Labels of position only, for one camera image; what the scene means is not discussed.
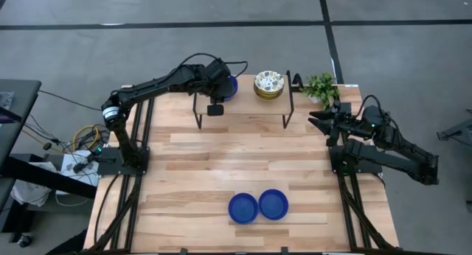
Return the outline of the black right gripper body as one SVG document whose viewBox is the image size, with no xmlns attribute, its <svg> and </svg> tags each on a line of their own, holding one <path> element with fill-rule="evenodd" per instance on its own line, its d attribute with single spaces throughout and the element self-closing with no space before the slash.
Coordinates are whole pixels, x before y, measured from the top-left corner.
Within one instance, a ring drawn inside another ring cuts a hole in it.
<svg viewBox="0 0 472 255">
<path fill-rule="evenodd" d="M 334 102 L 330 111 L 330 137 L 339 137 L 340 133 L 365 137 L 365 130 L 361 129 L 362 122 L 352 115 L 349 102 Z"/>
</svg>

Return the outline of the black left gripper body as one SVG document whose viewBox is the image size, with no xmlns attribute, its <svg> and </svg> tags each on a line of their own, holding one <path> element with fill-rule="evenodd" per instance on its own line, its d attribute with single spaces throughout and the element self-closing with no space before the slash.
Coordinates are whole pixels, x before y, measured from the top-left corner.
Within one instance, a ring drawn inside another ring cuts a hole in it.
<svg viewBox="0 0 472 255">
<path fill-rule="evenodd" d="M 224 100 L 232 92 L 229 67 L 220 59 L 213 60 L 204 67 L 201 93 L 214 99 Z"/>
</svg>

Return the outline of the blue plastic mini bowl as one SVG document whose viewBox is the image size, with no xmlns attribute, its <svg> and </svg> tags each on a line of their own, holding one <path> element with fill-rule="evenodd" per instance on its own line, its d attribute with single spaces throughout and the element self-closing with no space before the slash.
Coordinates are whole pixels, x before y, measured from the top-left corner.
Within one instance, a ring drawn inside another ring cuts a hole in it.
<svg viewBox="0 0 472 255">
<path fill-rule="evenodd" d="M 248 193 L 236 194 L 229 201 L 228 213 L 237 224 L 252 223 L 258 215 L 258 204 L 256 199 Z"/>
<path fill-rule="evenodd" d="M 230 76 L 229 76 L 229 80 L 230 80 L 230 82 L 231 82 L 232 92 L 231 92 L 230 95 L 224 97 L 224 101 L 225 101 L 225 102 L 230 101 L 230 100 L 236 95 L 237 90 L 238 90 L 238 81 L 237 81 L 237 78 L 234 77 L 234 76 L 232 76 L 232 75 L 230 75 Z"/>
<path fill-rule="evenodd" d="M 267 189 L 258 200 L 261 214 L 269 220 L 281 220 L 288 213 L 288 199 L 278 189 Z"/>
</svg>

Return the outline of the green potted plant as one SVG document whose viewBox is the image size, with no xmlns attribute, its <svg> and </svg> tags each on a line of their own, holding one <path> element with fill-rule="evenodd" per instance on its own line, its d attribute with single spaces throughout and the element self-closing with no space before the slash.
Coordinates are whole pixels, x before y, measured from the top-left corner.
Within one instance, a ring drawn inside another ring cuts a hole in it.
<svg viewBox="0 0 472 255">
<path fill-rule="evenodd" d="M 333 84 L 334 79 L 330 73 L 323 72 L 318 75 L 309 75 L 307 84 L 303 85 L 301 92 L 315 103 L 320 102 L 324 109 L 329 108 L 340 96 L 339 90 Z"/>
</svg>

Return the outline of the wooden shelf with black legs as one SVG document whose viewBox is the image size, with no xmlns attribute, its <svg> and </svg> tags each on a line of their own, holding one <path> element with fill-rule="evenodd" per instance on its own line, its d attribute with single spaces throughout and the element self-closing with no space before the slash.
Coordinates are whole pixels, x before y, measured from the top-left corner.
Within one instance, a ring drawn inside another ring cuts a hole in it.
<svg viewBox="0 0 472 255">
<path fill-rule="evenodd" d="M 262 99 L 254 91 L 254 74 L 243 74 L 238 77 L 238 90 L 228 102 L 221 103 L 223 114 L 210 116 L 207 106 L 210 105 L 209 97 L 195 94 L 192 104 L 199 129 L 202 126 L 242 126 L 262 122 L 264 119 L 270 122 L 281 122 L 284 129 L 287 128 L 294 112 L 294 100 L 291 90 L 290 72 L 283 75 L 285 85 L 282 94 L 276 99 Z"/>
</svg>

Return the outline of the grey metal stand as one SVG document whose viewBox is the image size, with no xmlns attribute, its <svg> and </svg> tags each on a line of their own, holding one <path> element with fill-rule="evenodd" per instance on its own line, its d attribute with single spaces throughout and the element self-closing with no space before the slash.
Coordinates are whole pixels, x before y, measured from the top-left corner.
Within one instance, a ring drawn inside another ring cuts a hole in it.
<svg viewBox="0 0 472 255">
<path fill-rule="evenodd" d="M 437 132 L 440 141 L 454 139 L 472 145 L 472 117 L 447 130 Z"/>
</svg>

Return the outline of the white printed paper sheet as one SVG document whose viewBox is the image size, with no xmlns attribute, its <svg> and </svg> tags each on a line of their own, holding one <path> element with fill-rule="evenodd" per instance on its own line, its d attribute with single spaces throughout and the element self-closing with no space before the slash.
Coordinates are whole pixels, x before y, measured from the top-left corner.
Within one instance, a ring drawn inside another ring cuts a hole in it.
<svg viewBox="0 0 472 255">
<path fill-rule="evenodd" d="M 63 155 L 63 162 L 60 168 L 60 174 L 73 178 L 88 185 L 96 186 L 98 184 L 97 170 L 99 164 L 96 161 L 87 162 L 87 156 L 91 153 L 87 150 L 79 150 L 75 153 Z M 77 164 L 84 164 L 84 168 L 74 171 Z"/>
</svg>

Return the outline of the grey side table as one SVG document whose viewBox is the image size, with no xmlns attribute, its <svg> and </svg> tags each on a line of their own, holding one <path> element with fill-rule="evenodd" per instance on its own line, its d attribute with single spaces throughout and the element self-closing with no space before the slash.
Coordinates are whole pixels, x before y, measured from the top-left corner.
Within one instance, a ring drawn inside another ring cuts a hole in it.
<svg viewBox="0 0 472 255">
<path fill-rule="evenodd" d="M 41 173 L 37 167 L 10 155 L 27 117 L 32 110 L 41 87 L 39 80 L 0 79 L 0 93 L 13 92 L 13 99 L 8 111 L 19 120 L 0 127 L 0 177 L 34 182 L 34 175 Z"/>
</svg>

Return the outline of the black bench beam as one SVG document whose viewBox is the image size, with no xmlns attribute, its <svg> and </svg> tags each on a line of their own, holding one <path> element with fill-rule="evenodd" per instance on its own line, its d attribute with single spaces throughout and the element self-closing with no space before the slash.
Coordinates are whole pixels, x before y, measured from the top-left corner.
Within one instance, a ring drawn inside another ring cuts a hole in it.
<svg viewBox="0 0 472 255">
<path fill-rule="evenodd" d="M 0 175 L 89 199 L 94 199 L 97 193 L 95 186 L 42 169 L 25 161 L 18 161 L 15 158 L 8 158 L 0 166 Z"/>
</svg>

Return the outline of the white plastic bag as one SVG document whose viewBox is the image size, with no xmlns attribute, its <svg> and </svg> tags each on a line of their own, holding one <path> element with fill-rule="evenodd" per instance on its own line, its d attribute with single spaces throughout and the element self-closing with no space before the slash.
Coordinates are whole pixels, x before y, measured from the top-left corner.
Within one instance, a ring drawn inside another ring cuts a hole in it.
<svg viewBox="0 0 472 255">
<path fill-rule="evenodd" d="M 42 207 L 51 191 L 52 189 L 47 186 L 16 180 L 10 191 L 10 196 L 20 204 L 28 203 Z"/>
</svg>

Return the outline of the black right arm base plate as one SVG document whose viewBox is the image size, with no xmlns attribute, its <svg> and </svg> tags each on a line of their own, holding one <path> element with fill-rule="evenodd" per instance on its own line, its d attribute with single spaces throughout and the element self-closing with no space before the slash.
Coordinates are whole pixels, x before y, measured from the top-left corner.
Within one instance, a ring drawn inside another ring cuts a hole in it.
<svg viewBox="0 0 472 255">
<path fill-rule="evenodd" d="M 351 173 L 381 174 L 383 172 L 381 165 L 349 156 L 344 146 L 330 147 L 328 151 L 331 168 L 335 173 L 350 175 Z"/>
</svg>

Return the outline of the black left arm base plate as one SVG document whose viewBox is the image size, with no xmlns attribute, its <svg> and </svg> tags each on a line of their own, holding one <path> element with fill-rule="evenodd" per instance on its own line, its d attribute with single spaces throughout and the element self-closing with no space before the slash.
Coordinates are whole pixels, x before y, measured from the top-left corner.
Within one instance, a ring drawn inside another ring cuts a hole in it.
<svg viewBox="0 0 472 255">
<path fill-rule="evenodd" d="M 148 170 L 149 157 L 149 147 L 139 149 L 139 163 L 134 166 L 118 147 L 105 147 L 94 160 L 99 164 L 98 175 L 144 175 Z"/>
</svg>

